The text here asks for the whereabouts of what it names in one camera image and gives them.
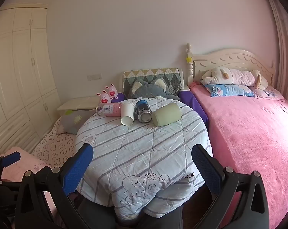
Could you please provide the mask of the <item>pink labelled glass jar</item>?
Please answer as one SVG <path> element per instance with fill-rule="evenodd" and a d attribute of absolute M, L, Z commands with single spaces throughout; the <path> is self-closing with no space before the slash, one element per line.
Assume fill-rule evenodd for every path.
<path fill-rule="evenodd" d="M 121 116 L 121 103 L 100 103 L 96 108 L 96 113 L 99 116 Z"/>

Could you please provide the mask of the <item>pale green cup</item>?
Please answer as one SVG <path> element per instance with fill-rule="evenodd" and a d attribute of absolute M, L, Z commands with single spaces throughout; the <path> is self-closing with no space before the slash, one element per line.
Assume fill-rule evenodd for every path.
<path fill-rule="evenodd" d="M 176 103 L 169 103 L 152 113 L 152 121 L 156 127 L 175 123 L 182 117 L 180 108 Z"/>

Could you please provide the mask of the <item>light pink small blanket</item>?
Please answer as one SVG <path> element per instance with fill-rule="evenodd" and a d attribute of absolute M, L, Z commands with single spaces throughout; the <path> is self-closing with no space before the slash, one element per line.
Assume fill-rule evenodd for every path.
<path fill-rule="evenodd" d="M 26 171 L 32 171 L 35 174 L 45 166 L 48 166 L 44 161 L 36 158 L 19 147 L 12 147 L 10 150 L 1 154 L 0 157 L 6 157 L 13 152 L 19 152 L 21 158 L 19 161 L 3 169 L 1 179 L 12 182 L 21 182 Z"/>

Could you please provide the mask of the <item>heart patterned bedsheet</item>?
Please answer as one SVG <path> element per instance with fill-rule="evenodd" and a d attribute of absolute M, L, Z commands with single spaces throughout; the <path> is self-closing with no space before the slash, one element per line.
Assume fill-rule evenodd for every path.
<path fill-rule="evenodd" d="M 68 158 L 75 155 L 76 135 L 70 133 L 57 134 L 61 129 L 59 118 L 52 130 L 44 136 L 32 152 L 36 158 L 44 161 L 49 167 L 61 167 Z"/>

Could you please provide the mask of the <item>pink fleece blanket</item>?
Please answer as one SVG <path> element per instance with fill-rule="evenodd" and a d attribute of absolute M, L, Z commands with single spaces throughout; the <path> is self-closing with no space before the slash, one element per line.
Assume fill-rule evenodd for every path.
<path fill-rule="evenodd" d="M 199 83 L 190 91 L 209 119 L 213 156 L 238 173 L 262 175 L 269 227 L 288 212 L 288 101 L 255 97 L 211 97 Z"/>

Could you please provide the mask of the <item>cream wardrobe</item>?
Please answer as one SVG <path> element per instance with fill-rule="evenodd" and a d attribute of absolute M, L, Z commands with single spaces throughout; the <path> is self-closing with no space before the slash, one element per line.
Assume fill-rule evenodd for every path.
<path fill-rule="evenodd" d="M 47 40 L 47 10 L 0 10 L 0 154 L 32 152 L 59 118 Z"/>

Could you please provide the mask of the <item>grey patterned pillow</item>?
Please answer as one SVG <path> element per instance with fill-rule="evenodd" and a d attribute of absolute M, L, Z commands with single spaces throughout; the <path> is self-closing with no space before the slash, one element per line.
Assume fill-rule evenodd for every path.
<path fill-rule="evenodd" d="M 95 114 L 95 110 L 68 110 L 60 118 L 57 134 L 76 135 L 82 125 Z"/>

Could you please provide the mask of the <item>cream bedside cabinet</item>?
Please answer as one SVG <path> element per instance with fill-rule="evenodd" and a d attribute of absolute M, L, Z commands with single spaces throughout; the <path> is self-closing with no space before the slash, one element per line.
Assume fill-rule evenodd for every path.
<path fill-rule="evenodd" d="M 67 110 L 93 110 L 96 109 L 99 101 L 100 98 L 98 96 L 74 98 L 59 106 L 57 111 L 62 116 Z"/>

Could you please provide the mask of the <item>pink bunny plush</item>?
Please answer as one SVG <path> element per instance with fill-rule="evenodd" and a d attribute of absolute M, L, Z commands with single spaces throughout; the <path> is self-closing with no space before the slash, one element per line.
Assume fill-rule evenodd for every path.
<path fill-rule="evenodd" d="M 118 91 L 112 83 L 109 86 L 106 86 L 105 89 L 111 100 L 118 99 Z"/>
<path fill-rule="evenodd" d="M 100 103 L 111 103 L 111 98 L 105 90 L 101 93 L 97 93 L 97 96 L 99 97 Z"/>

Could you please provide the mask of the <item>purple mattress sheet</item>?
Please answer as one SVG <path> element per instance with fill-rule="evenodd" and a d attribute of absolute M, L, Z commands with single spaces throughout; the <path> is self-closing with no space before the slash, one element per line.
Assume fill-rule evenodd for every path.
<path fill-rule="evenodd" d="M 186 104 L 198 113 L 198 115 L 203 120 L 206 128 L 209 129 L 209 119 L 194 94 L 189 90 L 182 90 L 181 92 L 179 92 L 179 97 L 184 104 Z"/>

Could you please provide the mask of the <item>pink bunny plush right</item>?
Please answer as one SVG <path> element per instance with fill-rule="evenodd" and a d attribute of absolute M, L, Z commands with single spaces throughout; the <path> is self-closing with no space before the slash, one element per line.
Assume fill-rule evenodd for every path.
<path fill-rule="evenodd" d="M 105 89 L 111 100 L 118 99 L 118 91 L 112 83 L 109 86 L 106 86 Z"/>

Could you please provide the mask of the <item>blue metal can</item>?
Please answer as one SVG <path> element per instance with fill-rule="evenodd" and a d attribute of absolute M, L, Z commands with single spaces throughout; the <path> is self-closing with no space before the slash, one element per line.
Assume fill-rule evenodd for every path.
<path fill-rule="evenodd" d="M 140 100 L 136 103 L 136 115 L 141 123 L 149 123 L 152 119 L 152 111 L 146 100 Z"/>

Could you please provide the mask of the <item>long pink plush toy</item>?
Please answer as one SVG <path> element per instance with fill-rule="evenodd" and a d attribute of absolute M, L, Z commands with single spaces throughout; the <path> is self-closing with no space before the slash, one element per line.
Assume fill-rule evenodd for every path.
<path fill-rule="evenodd" d="M 259 70 L 245 71 L 217 67 L 207 71 L 201 78 L 203 85 L 245 85 L 253 86 L 260 90 L 268 88 L 268 81 L 262 76 Z"/>

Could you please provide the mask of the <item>cream wooden headboard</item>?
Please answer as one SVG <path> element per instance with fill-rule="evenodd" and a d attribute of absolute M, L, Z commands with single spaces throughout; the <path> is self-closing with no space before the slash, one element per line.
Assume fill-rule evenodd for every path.
<path fill-rule="evenodd" d="M 265 62 L 254 53 L 242 49 L 221 49 L 204 55 L 194 54 L 192 46 L 186 45 L 186 57 L 193 61 L 187 62 L 187 84 L 198 82 L 208 70 L 216 67 L 228 67 L 238 70 L 257 69 L 272 87 L 275 87 L 275 65 L 267 66 Z"/>

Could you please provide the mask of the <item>wall socket panel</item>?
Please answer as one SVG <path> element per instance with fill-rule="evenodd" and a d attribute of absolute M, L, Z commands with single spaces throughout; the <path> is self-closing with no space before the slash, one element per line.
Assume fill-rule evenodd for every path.
<path fill-rule="evenodd" d="M 93 74 L 93 75 L 88 75 L 87 80 L 88 81 L 95 81 L 95 80 L 101 80 L 102 75 L 101 74 Z"/>

